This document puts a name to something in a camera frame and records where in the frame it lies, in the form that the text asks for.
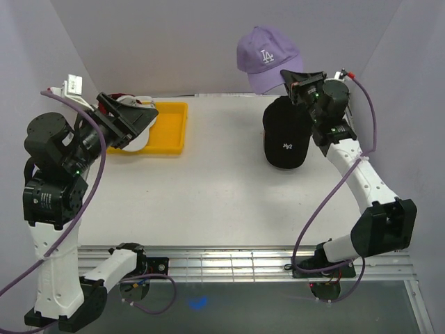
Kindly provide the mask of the purple baseball cap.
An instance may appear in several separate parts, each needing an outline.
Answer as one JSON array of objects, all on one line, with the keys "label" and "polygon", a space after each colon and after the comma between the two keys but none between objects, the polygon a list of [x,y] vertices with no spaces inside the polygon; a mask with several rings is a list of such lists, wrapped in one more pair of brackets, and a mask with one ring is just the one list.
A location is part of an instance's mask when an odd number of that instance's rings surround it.
[{"label": "purple baseball cap", "polygon": [[263,95],[284,84],[282,70],[302,72],[300,50],[288,36],[271,26],[256,26],[236,46],[238,70],[247,74],[252,91]]}]

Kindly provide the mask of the black baseball cap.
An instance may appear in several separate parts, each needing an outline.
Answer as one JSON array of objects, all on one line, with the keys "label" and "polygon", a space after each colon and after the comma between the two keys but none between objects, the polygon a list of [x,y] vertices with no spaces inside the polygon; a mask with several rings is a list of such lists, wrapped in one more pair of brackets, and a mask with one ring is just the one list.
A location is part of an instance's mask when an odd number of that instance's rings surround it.
[{"label": "black baseball cap", "polygon": [[284,170],[300,167],[312,135],[312,119],[305,106],[294,105],[287,96],[278,97],[266,107],[262,123],[268,163]]}]

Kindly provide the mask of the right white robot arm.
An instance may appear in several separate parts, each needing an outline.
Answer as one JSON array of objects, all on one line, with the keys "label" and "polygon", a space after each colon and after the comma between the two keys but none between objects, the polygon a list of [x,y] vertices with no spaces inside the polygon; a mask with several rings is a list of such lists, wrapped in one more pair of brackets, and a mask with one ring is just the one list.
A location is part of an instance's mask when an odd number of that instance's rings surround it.
[{"label": "right white robot arm", "polygon": [[355,259],[401,251],[411,244],[417,207],[402,199],[375,171],[369,155],[376,147],[363,150],[351,127],[346,110],[350,91],[345,80],[355,75],[341,70],[329,78],[325,72],[298,73],[282,70],[281,75],[293,104],[311,118],[311,133],[324,157],[339,171],[341,180],[309,218],[313,222],[333,195],[348,185],[359,207],[360,217],[345,236],[317,245],[314,254],[299,261],[291,256],[291,269],[302,275],[331,276]]}]

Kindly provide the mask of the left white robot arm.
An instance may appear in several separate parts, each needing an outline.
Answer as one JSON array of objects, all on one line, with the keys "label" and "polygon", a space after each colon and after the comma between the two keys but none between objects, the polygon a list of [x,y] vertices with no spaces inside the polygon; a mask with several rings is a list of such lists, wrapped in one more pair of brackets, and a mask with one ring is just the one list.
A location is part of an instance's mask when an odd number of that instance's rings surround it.
[{"label": "left white robot arm", "polygon": [[123,278],[139,278],[149,267],[140,244],[123,243],[92,271],[78,270],[81,215],[94,194],[85,173],[103,161],[108,148],[128,146],[156,120],[146,104],[127,104],[100,93],[98,106],[82,109],[71,125],[56,112],[34,118],[24,142],[29,160],[24,169],[24,219],[33,237],[38,268],[35,305],[25,315],[29,326],[56,324],[75,333],[103,313],[108,293]]}]

